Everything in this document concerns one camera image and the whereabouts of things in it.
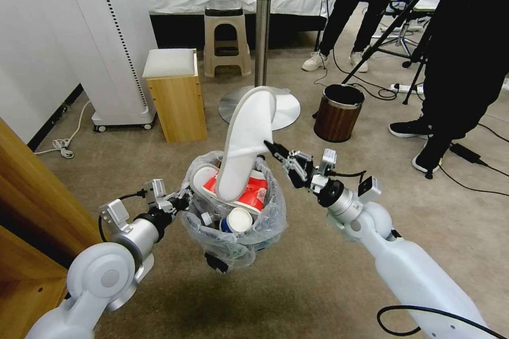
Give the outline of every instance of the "bottle cap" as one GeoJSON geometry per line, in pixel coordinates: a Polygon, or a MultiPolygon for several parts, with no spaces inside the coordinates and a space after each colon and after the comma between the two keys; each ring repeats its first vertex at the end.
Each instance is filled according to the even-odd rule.
{"type": "Polygon", "coordinates": [[[201,214],[201,219],[206,226],[212,224],[212,219],[210,218],[210,215],[207,212],[201,214]]]}

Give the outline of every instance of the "clear plastic bag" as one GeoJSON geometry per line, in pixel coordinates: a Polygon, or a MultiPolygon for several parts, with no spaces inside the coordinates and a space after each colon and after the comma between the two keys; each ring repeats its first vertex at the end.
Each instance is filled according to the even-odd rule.
{"type": "MultiPolygon", "coordinates": [[[[204,165],[221,160],[222,151],[212,151],[192,161],[182,183],[188,188],[191,176],[204,165]]],[[[277,242],[286,229],[286,204],[283,193],[271,170],[262,158],[257,158],[254,169],[261,171],[267,179],[267,194],[264,208],[251,229],[244,233],[224,233],[201,224],[198,216],[204,212],[217,212],[223,217],[232,206],[211,197],[194,192],[189,211],[181,213],[181,221],[189,236],[200,243],[206,253],[224,262],[229,269],[249,266],[256,253],[277,242]]]]}

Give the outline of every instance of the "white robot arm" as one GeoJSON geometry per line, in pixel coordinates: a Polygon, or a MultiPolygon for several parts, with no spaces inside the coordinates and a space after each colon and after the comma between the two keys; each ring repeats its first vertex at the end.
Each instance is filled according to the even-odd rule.
{"type": "Polygon", "coordinates": [[[265,144],[283,163],[292,184],[314,193],[318,203],[328,209],[329,222],[366,247],[375,258],[378,274],[399,301],[406,307],[424,307],[409,313],[426,335],[432,339],[503,338],[451,318],[459,316],[484,328],[487,326],[470,297],[447,273],[419,245],[403,239],[393,229],[387,210],[373,202],[380,195],[376,179],[366,179],[356,193],[345,188],[341,181],[330,179],[336,174],[333,171],[335,151],[326,149],[320,165],[314,167],[312,157],[307,154],[288,151],[276,143],[266,141],[265,144]],[[450,316],[422,311],[433,309],[450,316]]]}
{"type": "Polygon", "coordinates": [[[102,220],[112,226],[111,242],[93,245],[76,257],[67,273],[71,297],[39,318],[27,339],[93,339],[104,310],[116,310],[133,296],[154,264],[154,245],[176,214],[189,206],[188,193],[166,195],[161,179],[145,183],[144,191],[147,213],[131,224],[121,200],[100,207],[102,220]]]}
{"type": "MultiPolygon", "coordinates": [[[[320,165],[314,167],[307,154],[288,151],[279,144],[265,144],[283,163],[292,184],[314,193],[318,203],[328,209],[331,224],[373,255],[380,277],[428,337],[505,339],[486,327],[473,301],[420,246],[393,229],[387,210],[373,202],[380,194],[376,179],[366,179],[358,192],[353,192],[330,178],[337,175],[333,171],[335,151],[327,149],[320,165]]],[[[71,297],[44,314],[27,339],[93,339],[93,329],[104,310],[118,309],[134,294],[154,264],[154,245],[177,212],[188,208],[190,197],[189,193],[166,195],[161,179],[147,182],[144,189],[148,212],[131,224],[127,223],[129,214],[121,200],[100,208],[103,220],[113,227],[112,242],[91,246],[76,257],[67,274],[71,297]]],[[[383,310],[379,312],[379,323],[383,310]]]]}

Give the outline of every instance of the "beige stool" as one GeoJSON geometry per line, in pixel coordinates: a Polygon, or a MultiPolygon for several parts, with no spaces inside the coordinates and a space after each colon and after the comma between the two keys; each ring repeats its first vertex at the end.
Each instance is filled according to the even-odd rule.
{"type": "Polygon", "coordinates": [[[143,78],[168,143],[207,138],[196,50],[151,50],[143,78]]]}
{"type": "Polygon", "coordinates": [[[251,74],[251,57],[248,41],[245,36],[245,19],[243,9],[213,10],[205,9],[205,76],[214,77],[216,66],[237,65],[243,76],[251,74]],[[216,41],[214,32],[221,24],[229,24],[236,30],[237,39],[232,41],[216,41]],[[217,56],[216,48],[237,48],[235,56],[217,56]]]}

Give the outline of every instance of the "table base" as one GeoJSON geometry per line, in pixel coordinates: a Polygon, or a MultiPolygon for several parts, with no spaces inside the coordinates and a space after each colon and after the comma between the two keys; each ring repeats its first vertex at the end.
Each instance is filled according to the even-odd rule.
{"type": "MultiPolygon", "coordinates": [[[[233,111],[237,104],[248,91],[254,86],[241,87],[240,89],[226,94],[219,101],[219,114],[227,123],[232,119],[233,111]]],[[[301,113],[301,105],[297,98],[289,92],[277,87],[269,87],[276,94],[276,115],[272,121],[272,131],[288,127],[295,122],[301,113]]]]}

